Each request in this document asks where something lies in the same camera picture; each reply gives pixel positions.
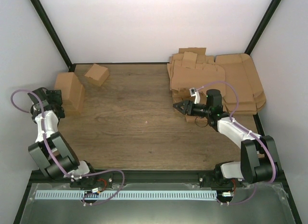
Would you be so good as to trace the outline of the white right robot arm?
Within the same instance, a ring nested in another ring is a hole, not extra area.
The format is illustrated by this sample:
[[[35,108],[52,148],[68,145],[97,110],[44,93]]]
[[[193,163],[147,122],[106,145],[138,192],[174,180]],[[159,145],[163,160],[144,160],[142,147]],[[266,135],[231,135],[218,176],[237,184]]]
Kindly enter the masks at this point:
[[[247,129],[223,110],[219,90],[206,92],[206,103],[185,100],[173,104],[180,113],[205,118],[208,126],[228,137],[240,149],[240,161],[230,161],[216,165],[214,182],[226,186],[231,179],[244,180],[254,184],[272,183],[280,175],[282,168],[274,139]]]

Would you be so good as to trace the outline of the small folded cardboard box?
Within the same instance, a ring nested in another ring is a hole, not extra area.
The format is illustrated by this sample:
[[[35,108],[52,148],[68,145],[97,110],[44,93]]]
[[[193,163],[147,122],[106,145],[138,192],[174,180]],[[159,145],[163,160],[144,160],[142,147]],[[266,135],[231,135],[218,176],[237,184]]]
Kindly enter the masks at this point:
[[[110,72],[107,67],[93,64],[85,73],[87,81],[95,86],[101,87],[109,77]]]

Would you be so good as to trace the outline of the tall folded cardboard box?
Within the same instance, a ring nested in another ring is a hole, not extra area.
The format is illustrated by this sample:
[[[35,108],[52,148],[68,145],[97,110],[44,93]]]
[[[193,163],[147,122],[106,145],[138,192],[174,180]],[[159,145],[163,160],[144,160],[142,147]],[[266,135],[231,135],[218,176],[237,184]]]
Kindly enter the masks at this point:
[[[80,115],[83,109],[85,88],[82,84],[71,86],[66,96],[63,96],[63,108],[66,116]]]

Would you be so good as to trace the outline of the black aluminium frame rail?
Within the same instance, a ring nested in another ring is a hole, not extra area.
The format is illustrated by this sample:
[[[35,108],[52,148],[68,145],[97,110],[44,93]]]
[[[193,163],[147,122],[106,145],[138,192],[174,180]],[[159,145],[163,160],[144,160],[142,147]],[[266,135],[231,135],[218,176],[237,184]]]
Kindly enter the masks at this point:
[[[144,170],[125,170],[124,184],[196,184],[200,187],[208,188],[232,188],[233,186],[240,187],[243,185],[236,179],[214,179],[213,171],[144,171]],[[116,184],[121,184],[122,175],[119,172],[108,172],[84,178],[76,182],[71,182],[70,179],[49,179],[39,171],[31,173],[28,185],[33,183],[65,183],[72,188],[91,189],[99,186],[107,186],[108,188]]]

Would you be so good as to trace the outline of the large flat cardboard sheet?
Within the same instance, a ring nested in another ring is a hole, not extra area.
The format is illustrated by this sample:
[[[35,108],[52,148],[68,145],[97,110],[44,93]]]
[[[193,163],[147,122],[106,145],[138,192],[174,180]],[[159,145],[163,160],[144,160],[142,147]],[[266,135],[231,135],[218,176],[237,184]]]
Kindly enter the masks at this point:
[[[229,86],[223,97],[228,112],[232,112],[239,102],[235,114],[255,115],[266,103],[264,89],[257,69],[250,55],[245,53],[226,54],[216,56],[215,63],[225,70],[225,81],[229,83],[238,95]]]

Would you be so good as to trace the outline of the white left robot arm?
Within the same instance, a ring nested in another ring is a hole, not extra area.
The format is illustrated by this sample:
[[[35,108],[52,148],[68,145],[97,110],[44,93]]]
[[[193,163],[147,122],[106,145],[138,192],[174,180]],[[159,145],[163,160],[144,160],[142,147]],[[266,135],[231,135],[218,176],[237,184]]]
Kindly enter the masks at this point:
[[[38,88],[28,93],[33,105],[32,119],[38,127],[35,143],[28,147],[32,159],[45,177],[81,179],[87,187],[98,183],[98,174],[89,163],[80,161],[69,143],[58,131],[60,119],[65,118],[60,90]]]

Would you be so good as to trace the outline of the stack of flat cardboard sheets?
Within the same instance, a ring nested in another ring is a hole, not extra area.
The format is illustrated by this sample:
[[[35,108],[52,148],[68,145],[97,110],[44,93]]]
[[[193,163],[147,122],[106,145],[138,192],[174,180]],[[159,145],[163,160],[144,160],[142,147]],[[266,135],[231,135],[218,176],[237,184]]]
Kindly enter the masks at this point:
[[[214,56],[206,55],[206,48],[180,48],[169,58],[167,71],[174,103],[194,101],[189,89],[195,88],[200,94],[200,103],[206,103],[206,91],[217,89],[226,95],[225,70],[217,65]]]

